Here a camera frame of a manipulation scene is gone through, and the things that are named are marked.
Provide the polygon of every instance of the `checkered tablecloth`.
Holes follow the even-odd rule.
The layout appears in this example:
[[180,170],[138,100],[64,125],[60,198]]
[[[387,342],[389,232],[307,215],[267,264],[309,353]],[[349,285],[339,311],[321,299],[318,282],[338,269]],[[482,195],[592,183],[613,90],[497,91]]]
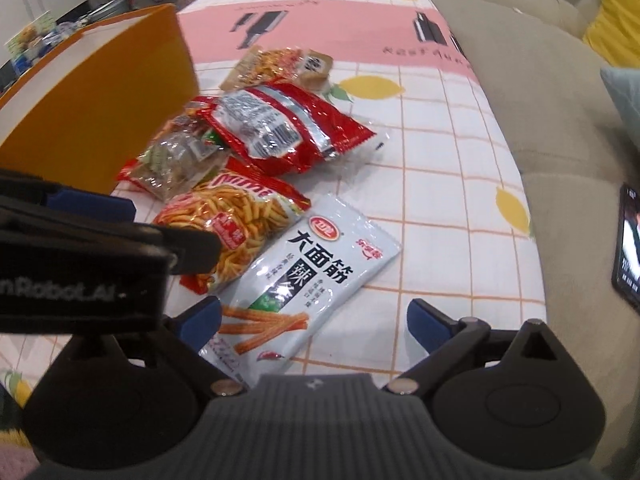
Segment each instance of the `checkered tablecloth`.
[[[320,167],[289,181],[314,199],[332,192],[402,242],[380,275],[340,307],[294,359],[289,372],[370,372],[377,384],[425,352],[406,328],[406,307],[424,298],[449,316],[478,316],[495,328],[546,319],[538,250],[520,173],[466,59],[430,0],[198,0],[180,15],[203,94],[244,53],[248,27],[270,10],[285,17],[263,46],[300,46],[334,57],[331,101],[390,137],[357,174]],[[244,14],[251,19],[238,30]],[[421,41],[414,19],[438,26],[444,43]],[[162,205],[119,188],[151,221]],[[170,284],[166,310],[199,297]],[[31,384],[66,337],[0,337],[0,367]]]

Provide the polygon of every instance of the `qr code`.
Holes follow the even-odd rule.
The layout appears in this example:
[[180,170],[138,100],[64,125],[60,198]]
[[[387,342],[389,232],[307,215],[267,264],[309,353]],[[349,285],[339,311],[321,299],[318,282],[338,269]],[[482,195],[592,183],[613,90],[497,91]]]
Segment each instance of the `qr code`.
[[309,72],[322,72],[324,69],[324,61],[317,57],[307,56],[305,59],[305,70]]

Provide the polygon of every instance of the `yellow pillow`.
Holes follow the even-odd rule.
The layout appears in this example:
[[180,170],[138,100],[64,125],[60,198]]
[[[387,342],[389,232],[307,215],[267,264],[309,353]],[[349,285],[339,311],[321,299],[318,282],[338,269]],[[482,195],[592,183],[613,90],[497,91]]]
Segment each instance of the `yellow pillow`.
[[602,0],[583,41],[613,66],[640,68],[640,0]]

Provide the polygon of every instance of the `beige couch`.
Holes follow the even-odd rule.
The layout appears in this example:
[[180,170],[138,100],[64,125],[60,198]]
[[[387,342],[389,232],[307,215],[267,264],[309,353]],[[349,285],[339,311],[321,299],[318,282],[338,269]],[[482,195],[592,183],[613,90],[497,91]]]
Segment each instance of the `beige couch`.
[[605,404],[593,463],[627,478],[640,456],[640,316],[610,279],[618,193],[640,186],[640,157],[600,80],[606,62],[580,41],[598,1],[433,1],[522,174],[549,324]]

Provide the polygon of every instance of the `smartphone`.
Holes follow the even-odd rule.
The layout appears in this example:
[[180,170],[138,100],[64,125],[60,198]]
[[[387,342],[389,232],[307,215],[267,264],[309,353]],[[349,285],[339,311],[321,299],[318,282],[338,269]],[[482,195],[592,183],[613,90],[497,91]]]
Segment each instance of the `smartphone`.
[[611,281],[613,287],[640,310],[640,197],[627,184],[620,188],[616,263]]

